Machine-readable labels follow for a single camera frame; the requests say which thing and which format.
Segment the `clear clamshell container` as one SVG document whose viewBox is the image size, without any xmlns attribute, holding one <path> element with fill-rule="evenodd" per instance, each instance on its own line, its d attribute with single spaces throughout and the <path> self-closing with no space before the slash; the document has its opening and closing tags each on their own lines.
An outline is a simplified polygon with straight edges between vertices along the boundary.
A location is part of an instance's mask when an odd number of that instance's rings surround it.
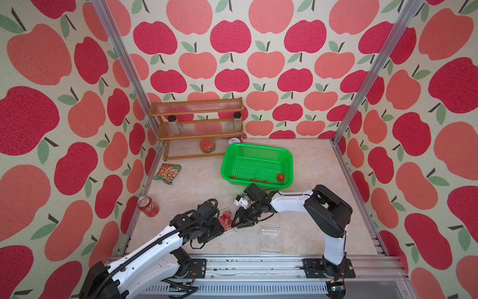
<svg viewBox="0 0 478 299">
<path fill-rule="evenodd" d="M 263 254 L 281 253 L 281 231 L 277 219 L 269 219 L 260 223 L 261 235 L 260 245 Z"/>
<path fill-rule="evenodd" d="M 233 227 L 235 218 L 235 211 L 232 211 L 230 208 L 226 208 L 220 211 L 218 220 L 220 225 L 224 229 L 223 235 L 233 234 L 238 232 L 237 227 Z"/>
</svg>

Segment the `strawberry one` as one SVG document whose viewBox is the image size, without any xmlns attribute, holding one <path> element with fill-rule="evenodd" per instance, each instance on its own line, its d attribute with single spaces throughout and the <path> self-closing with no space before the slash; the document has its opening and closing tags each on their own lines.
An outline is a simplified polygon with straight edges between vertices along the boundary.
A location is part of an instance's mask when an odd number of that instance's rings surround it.
<svg viewBox="0 0 478 299">
<path fill-rule="evenodd" d="M 231 216 L 232 216 L 232 213 L 230 211 L 225 211 L 220 215 L 220 219 L 224 221 L 228 221 L 229 219 L 231 219 Z"/>
</svg>

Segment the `green plastic basket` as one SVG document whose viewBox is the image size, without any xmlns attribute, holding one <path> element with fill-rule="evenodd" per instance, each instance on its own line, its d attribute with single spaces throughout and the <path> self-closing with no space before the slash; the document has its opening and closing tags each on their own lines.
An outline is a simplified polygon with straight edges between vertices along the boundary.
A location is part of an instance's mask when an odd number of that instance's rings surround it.
<svg viewBox="0 0 478 299">
<path fill-rule="evenodd" d="M 285 181 L 276 177 L 285 175 Z M 222 177 L 231 184 L 248 186 L 252 179 L 258 179 L 260 188 L 286 189 L 294 181 L 294 163 L 290 151 L 283 148 L 235 143 L 230 145 L 224 156 L 221 169 Z"/>
</svg>

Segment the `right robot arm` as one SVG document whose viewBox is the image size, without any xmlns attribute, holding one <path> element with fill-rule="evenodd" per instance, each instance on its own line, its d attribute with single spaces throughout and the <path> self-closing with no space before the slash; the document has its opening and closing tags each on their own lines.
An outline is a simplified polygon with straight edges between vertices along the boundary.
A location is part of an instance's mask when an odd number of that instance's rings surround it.
<svg viewBox="0 0 478 299">
<path fill-rule="evenodd" d="M 249 185 L 238 195 L 239 207 L 232 223 L 233 228 L 252 227 L 260 222 L 263 214 L 284 212 L 307 213 L 326 235 L 324 264 L 340 268 L 346 261 L 346 232 L 353 209 L 343 199 L 322 184 L 302 193 L 284 193 L 277 189 L 261 189 Z"/>
</svg>

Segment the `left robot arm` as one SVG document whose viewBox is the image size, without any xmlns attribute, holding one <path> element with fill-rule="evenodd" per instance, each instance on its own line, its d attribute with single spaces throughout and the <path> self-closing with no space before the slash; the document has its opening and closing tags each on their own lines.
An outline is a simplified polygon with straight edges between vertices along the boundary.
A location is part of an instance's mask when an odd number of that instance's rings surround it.
<svg viewBox="0 0 478 299">
<path fill-rule="evenodd" d="M 178 214 L 155 238 L 108 265 L 93 265 L 82 285 L 80 299 L 133 299 L 158 281 L 169 282 L 194 271 L 183 245 L 197 239 L 205 244 L 224 233 L 218 220 L 218 200 L 208 199 Z"/>
</svg>

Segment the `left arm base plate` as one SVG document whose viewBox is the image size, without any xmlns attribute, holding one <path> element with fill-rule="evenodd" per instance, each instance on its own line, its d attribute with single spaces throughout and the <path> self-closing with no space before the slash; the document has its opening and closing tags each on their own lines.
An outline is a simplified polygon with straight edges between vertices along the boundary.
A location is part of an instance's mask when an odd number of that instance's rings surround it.
<svg viewBox="0 0 478 299">
<path fill-rule="evenodd" d="M 189 269 L 183 276 L 183 279 L 204 279 L 207 269 L 207 259 L 192 259 Z"/>
</svg>

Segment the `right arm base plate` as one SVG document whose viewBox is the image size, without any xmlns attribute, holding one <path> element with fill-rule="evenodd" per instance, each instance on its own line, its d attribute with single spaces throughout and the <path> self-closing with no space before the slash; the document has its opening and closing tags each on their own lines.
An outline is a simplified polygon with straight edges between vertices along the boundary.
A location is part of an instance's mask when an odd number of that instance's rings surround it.
<svg viewBox="0 0 478 299">
<path fill-rule="evenodd" d="M 351 260 L 346 257 L 339 265 L 322 259 L 302 259 L 302 270 L 307 279 L 354 279 L 356 273 Z"/>
</svg>

